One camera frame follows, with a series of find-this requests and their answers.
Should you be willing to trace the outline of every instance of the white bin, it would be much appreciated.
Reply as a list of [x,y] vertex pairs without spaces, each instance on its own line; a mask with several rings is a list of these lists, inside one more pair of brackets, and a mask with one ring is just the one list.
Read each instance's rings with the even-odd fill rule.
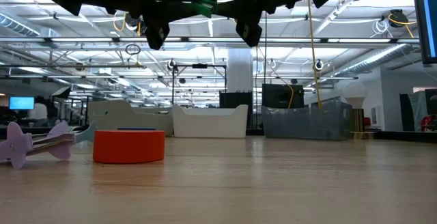
[[88,104],[89,123],[97,122],[98,130],[117,130],[118,128],[155,128],[173,135],[173,118],[167,115],[136,113],[126,100],[90,102]]
[[247,109],[184,109],[173,105],[175,137],[226,138],[246,137]]

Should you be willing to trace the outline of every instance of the white pillar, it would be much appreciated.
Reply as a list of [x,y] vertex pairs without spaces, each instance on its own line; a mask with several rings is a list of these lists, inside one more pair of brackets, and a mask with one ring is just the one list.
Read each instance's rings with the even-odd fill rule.
[[249,48],[231,48],[227,58],[227,91],[253,90],[253,58]]

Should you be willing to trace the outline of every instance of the orange tape roll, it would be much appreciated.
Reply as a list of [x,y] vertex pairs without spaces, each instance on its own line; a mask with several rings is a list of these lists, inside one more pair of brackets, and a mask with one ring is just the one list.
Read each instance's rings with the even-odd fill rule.
[[96,131],[93,159],[98,163],[148,163],[164,159],[164,131]]

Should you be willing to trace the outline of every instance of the lavender toy airplane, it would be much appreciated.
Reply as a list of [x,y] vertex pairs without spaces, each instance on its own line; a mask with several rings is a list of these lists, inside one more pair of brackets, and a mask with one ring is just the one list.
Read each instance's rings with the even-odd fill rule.
[[15,122],[8,125],[8,139],[0,143],[0,161],[9,159],[13,168],[20,169],[26,162],[26,156],[49,152],[55,158],[68,160],[70,147],[82,141],[94,141],[97,124],[93,122],[89,128],[80,133],[68,133],[66,122],[56,125],[44,139],[32,141],[31,134],[23,134]]

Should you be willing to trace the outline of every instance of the round lamp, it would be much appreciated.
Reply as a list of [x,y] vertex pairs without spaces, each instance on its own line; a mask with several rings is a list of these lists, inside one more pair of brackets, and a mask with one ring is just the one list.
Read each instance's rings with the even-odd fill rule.
[[353,109],[362,109],[367,87],[360,81],[351,82],[343,88],[343,96]]

